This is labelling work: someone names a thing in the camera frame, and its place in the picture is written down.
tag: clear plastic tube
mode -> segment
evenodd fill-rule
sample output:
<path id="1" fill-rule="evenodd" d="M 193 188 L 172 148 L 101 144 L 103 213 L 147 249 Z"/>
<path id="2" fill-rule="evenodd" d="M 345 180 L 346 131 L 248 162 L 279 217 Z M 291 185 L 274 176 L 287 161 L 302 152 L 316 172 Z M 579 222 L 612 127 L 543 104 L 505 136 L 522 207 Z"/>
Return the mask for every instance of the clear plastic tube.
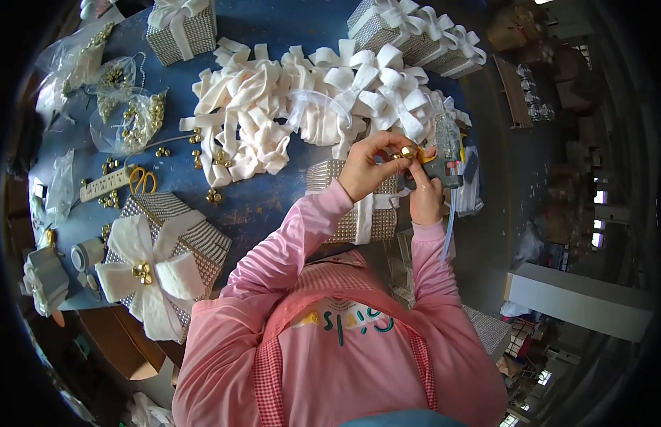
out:
<path id="1" fill-rule="evenodd" d="M 456 175 L 456 169 L 453 167 L 449 168 L 450 175 Z M 449 207 L 449 221 L 446 224 L 446 238 L 445 238 L 445 248 L 442 250 L 442 257 L 440 258 L 440 264 L 445 263 L 446 254 L 449 252 L 449 244 L 451 243 L 451 233 L 454 229 L 454 216 L 456 213 L 456 191 L 455 189 L 451 190 L 451 206 Z"/>

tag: pink gingham apron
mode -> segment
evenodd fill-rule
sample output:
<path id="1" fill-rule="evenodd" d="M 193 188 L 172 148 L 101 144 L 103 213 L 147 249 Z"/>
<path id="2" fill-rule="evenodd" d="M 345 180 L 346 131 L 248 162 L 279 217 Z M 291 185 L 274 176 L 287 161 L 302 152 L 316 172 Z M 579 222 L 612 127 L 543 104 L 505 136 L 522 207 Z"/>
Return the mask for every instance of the pink gingham apron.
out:
<path id="1" fill-rule="evenodd" d="M 285 426 L 283 415 L 283 352 L 280 334 L 305 307 L 324 297 L 336 297 L 369 305 L 376 311 L 392 316 L 406 327 L 416 365 L 423 382 L 428 408 L 437 411 L 437 396 L 430 350 L 413 320 L 399 303 L 385 292 L 367 283 L 361 269 L 368 267 L 356 250 L 307 264 L 300 277 L 277 306 L 264 327 L 261 344 L 257 347 L 252 373 L 255 397 L 262 426 Z"/>

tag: apron strap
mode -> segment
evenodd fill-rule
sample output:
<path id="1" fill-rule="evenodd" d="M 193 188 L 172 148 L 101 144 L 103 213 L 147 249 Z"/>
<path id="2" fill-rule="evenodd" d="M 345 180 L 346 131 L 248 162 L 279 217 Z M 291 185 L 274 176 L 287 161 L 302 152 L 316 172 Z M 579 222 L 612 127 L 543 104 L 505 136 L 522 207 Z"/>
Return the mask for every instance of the apron strap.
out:
<path id="1" fill-rule="evenodd" d="M 427 407 L 437 412 L 437 393 L 435 392 L 435 376 L 432 368 L 430 349 L 425 339 L 411 327 L 406 325 L 411 349 L 414 352 L 416 366 L 423 383 Z M 283 415 L 283 352 L 278 338 L 271 339 L 257 347 L 255 364 L 252 367 L 255 378 L 255 397 L 259 419 L 263 427 L 285 426 Z"/>

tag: wooden pallet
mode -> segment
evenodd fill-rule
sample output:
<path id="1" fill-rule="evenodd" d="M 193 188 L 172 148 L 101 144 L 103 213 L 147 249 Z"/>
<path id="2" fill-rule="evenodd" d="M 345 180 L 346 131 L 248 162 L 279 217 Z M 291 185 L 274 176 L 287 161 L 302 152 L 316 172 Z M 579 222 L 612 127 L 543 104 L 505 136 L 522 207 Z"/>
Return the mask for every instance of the wooden pallet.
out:
<path id="1" fill-rule="evenodd" d="M 511 119 L 513 120 L 511 129 L 531 128 L 534 124 L 527 112 L 525 93 L 520 86 L 520 77 L 515 73 L 515 67 L 496 55 L 493 57 L 503 83 L 501 91 L 506 94 L 508 106 L 511 109 Z"/>

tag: yellow scissors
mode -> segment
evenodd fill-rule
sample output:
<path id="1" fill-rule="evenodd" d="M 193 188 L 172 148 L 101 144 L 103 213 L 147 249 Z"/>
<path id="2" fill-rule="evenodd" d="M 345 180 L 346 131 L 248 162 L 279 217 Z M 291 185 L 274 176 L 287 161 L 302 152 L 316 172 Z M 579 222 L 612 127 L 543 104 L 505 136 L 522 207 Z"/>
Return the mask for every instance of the yellow scissors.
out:
<path id="1" fill-rule="evenodd" d="M 138 172 L 138 182 L 136 183 L 136 188 L 134 188 L 133 181 L 136 179 L 136 172 Z M 148 182 L 148 178 L 153 178 L 153 189 L 150 190 L 150 193 L 154 193 L 155 190 L 157 190 L 157 179 L 155 178 L 155 174 L 147 172 L 141 166 L 136 167 L 133 172 L 131 172 L 131 175 L 129 175 L 129 188 L 131 189 L 131 194 L 138 193 L 138 190 L 140 190 L 141 193 L 145 193 L 145 185 Z"/>

